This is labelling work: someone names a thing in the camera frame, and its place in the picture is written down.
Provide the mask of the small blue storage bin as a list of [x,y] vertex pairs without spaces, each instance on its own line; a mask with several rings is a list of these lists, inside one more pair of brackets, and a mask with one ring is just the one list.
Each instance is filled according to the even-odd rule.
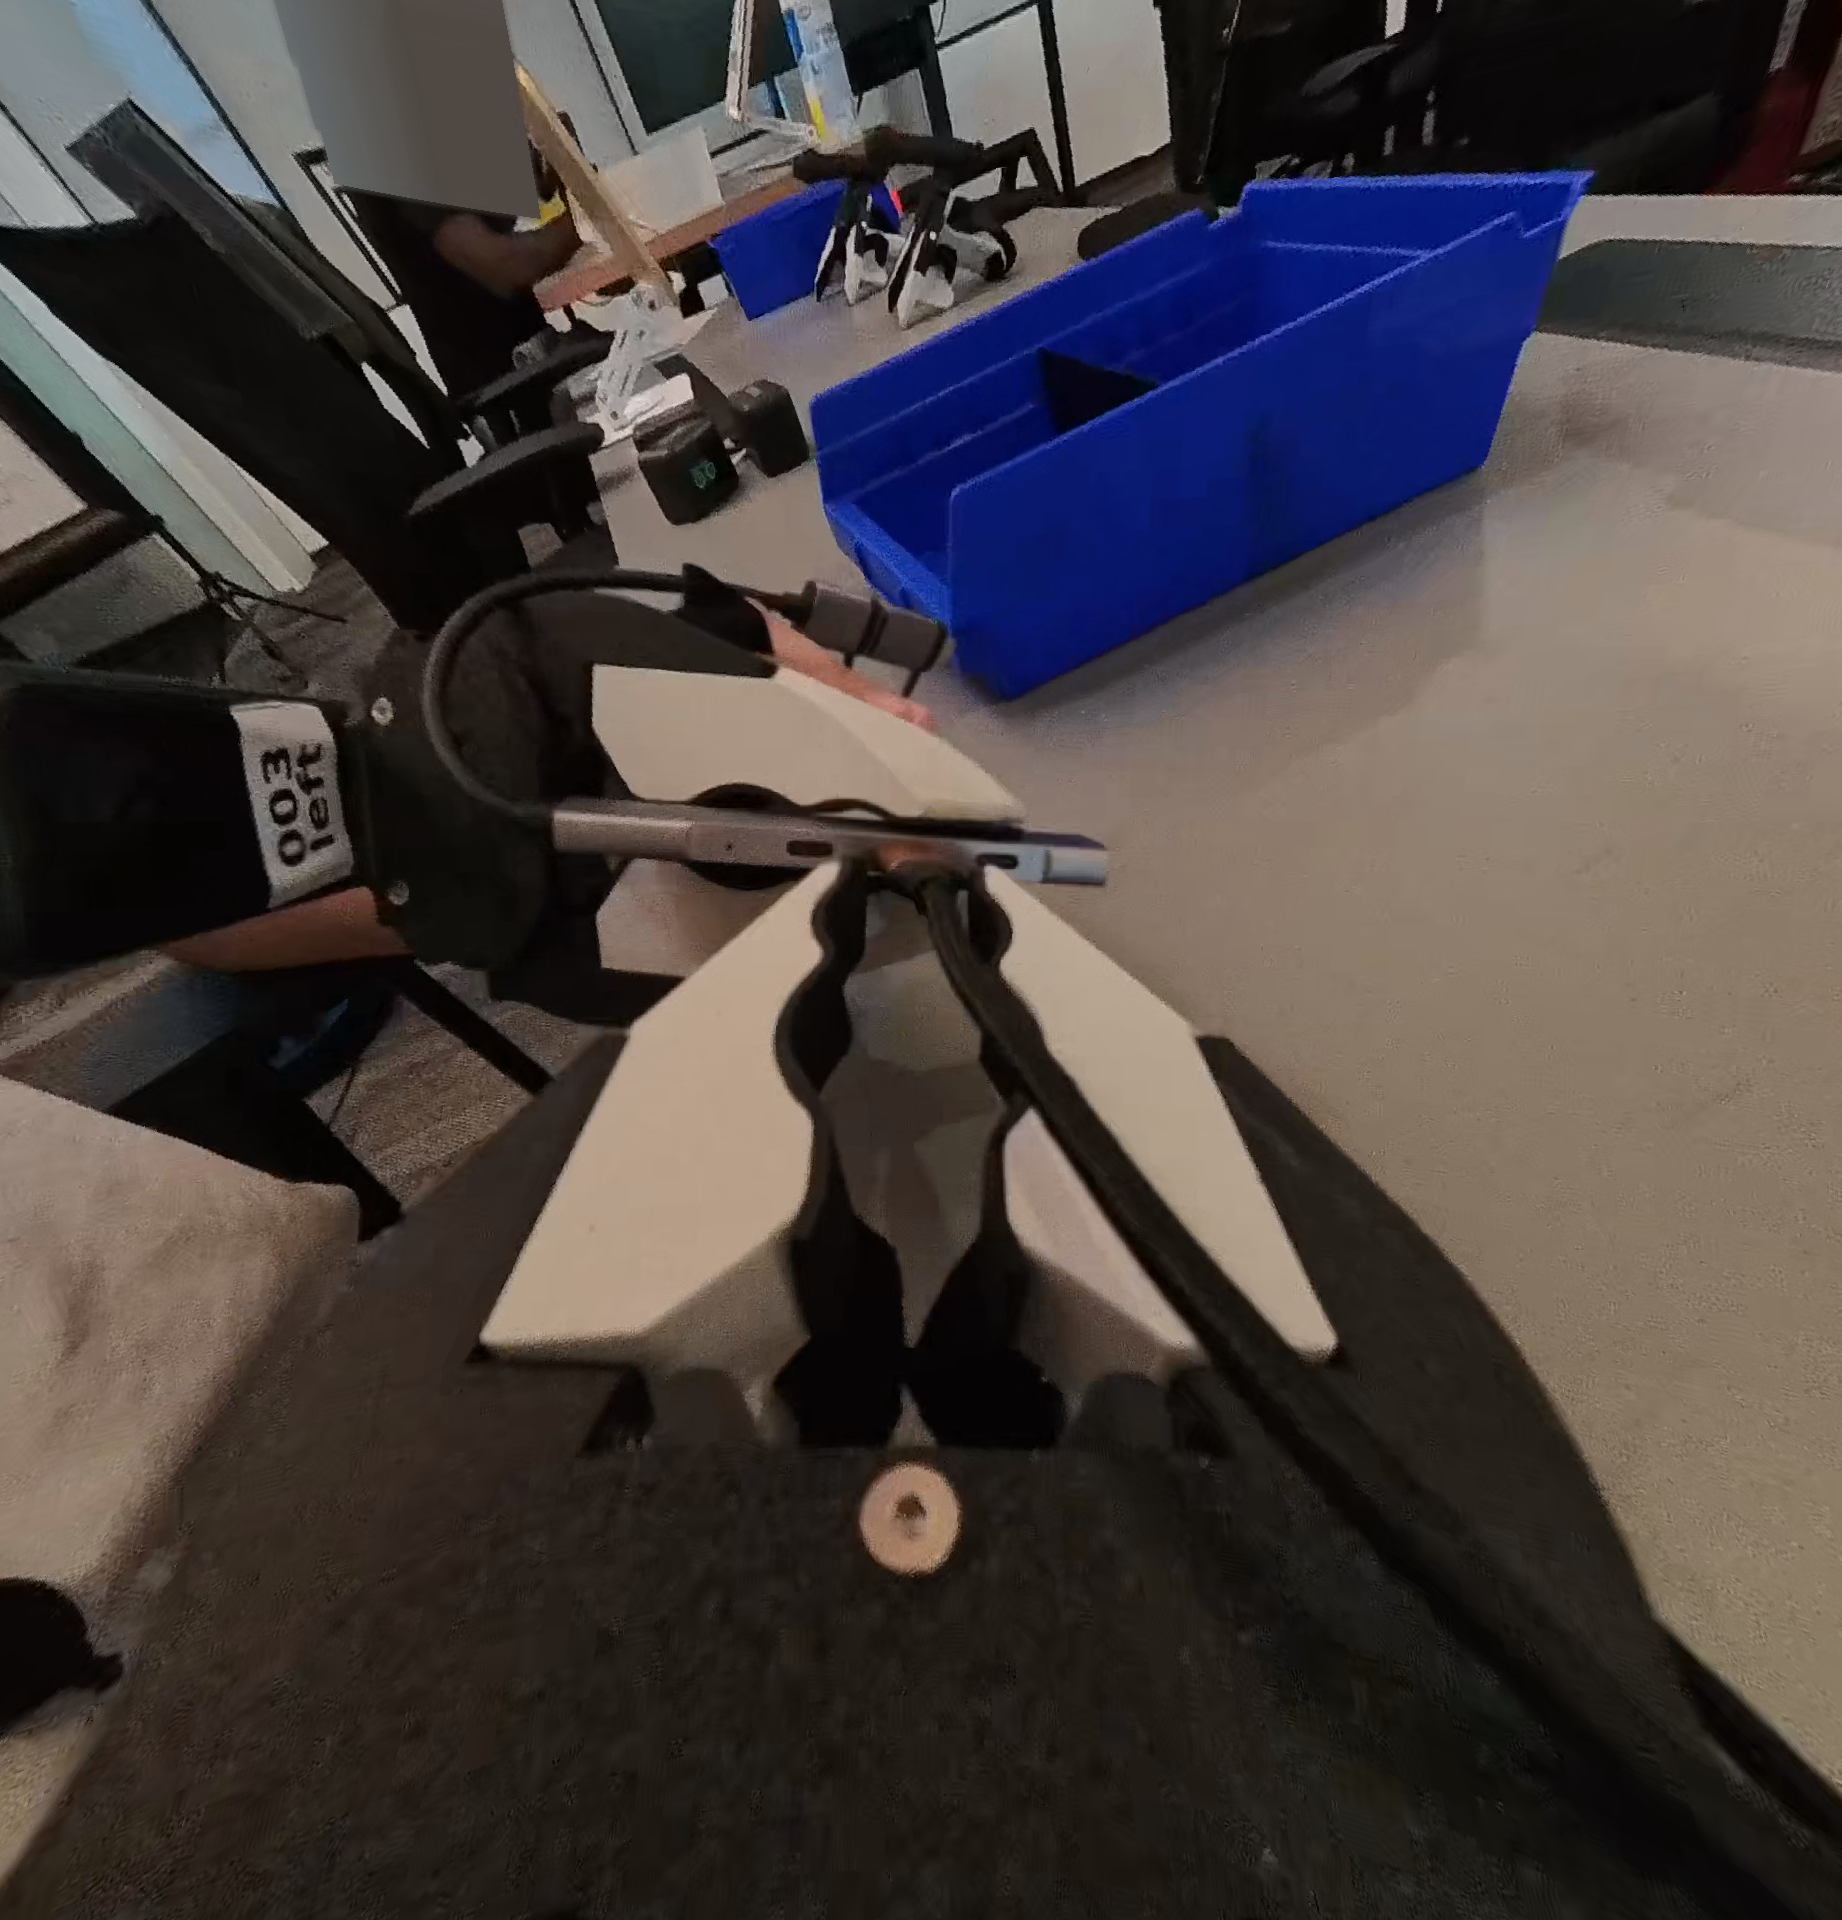
[[847,182],[792,179],[792,188],[797,192],[742,215],[712,241],[728,295],[749,321],[813,299]]

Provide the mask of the person's left forearm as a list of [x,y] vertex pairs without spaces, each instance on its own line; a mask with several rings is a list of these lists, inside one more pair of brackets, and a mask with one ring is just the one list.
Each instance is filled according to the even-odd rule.
[[405,937],[380,920],[371,889],[301,900],[259,917],[157,947],[172,962],[208,972],[292,972],[325,964],[398,959]]

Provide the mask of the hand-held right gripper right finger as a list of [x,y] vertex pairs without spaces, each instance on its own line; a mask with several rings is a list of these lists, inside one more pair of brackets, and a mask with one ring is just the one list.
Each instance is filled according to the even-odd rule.
[[943,1446],[1053,1446],[1098,1396],[1166,1404],[1207,1326],[1335,1360],[1330,1322],[1191,1024],[1008,875],[922,880],[1004,1112],[975,1236],[913,1343]]

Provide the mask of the black white handheld tool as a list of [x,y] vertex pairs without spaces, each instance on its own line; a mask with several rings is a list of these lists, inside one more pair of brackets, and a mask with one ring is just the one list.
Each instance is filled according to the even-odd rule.
[[909,333],[947,314],[961,295],[1004,283],[1017,259],[1017,241],[991,202],[935,182],[920,188],[888,283],[893,321]]

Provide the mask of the black battery pack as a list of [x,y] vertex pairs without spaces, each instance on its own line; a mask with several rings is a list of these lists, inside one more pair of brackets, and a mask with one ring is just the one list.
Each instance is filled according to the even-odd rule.
[[703,412],[647,420],[635,446],[639,475],[672,524],[698,524],[739,494],[734,451]]
[[792,392],[771,379],[757,378],[726,392],[732,437],[747,453],[752,467],[765,477],[790,475],[809,465],[810,440]]

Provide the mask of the black office chair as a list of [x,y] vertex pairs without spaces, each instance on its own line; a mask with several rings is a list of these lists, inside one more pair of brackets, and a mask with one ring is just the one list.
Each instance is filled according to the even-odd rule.
[[583,422],[500,440],[405,330],[276,206],[222,188],[139,103],[71,142],[129,219],[3,226],[8,270],[74,338],[263,483],[413,633],[536,566],[612,565]]

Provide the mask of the person's white garment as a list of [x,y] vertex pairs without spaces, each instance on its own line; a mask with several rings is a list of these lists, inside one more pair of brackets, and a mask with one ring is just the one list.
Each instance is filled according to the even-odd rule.
[[281,1322],[360,1244],[348,1186],[0,1075],[0,1580],[133,1671],[182,1551],[182,1475]]

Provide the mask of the grey desk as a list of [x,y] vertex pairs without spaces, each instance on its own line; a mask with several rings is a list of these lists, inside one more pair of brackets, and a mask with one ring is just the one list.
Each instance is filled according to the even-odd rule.
[[1569,335],[1486,467],[943,732],[1466,1268],[1842,1786],[1842,372]]

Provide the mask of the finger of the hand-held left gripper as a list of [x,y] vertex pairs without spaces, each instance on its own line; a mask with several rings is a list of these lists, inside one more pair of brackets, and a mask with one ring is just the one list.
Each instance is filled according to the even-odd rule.
[[1024,804],[943,735],[802,674],[590,669],[599,748],[636,802],[763,794],[801,814],[1021,829]]
[[809,889],[818,891],[818,870],[734,889],[636,863],[599,910],[599,968],[635,978],[707,971],[712,986],[801,983],[818,959]]

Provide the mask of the grey usb hub with cable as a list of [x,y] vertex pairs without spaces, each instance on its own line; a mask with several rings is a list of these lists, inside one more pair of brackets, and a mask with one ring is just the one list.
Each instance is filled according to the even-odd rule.
[[474,594],[420,648],[426,755],[468,804],[534,833],[563,858],[666,859],[715,879],[749,868],[802,872],[834,859],[888,870],[917,858],[957,872],[991,864],[1027,884],[1100,885],[1108,851],[1087,835],[1030,829],[924,829],[801,814],[763,794],[710,804],[636,802],[599,748],[590,669],[669,666],[773,674],[761,606],[805,636],[870,639],[906,666],[932,666],[947,636],[876,595],[809,586],[765,594],[703,566],[664,574],[569,566]]

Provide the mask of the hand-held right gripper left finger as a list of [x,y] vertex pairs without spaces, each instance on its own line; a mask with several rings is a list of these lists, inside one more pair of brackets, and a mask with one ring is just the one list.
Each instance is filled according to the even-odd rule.
[[491,1359],[712,1373],[805,1446],[895,1435],[901,1262],[825,1108],[870,897],[818,868],[631,1026],[482,1326]]

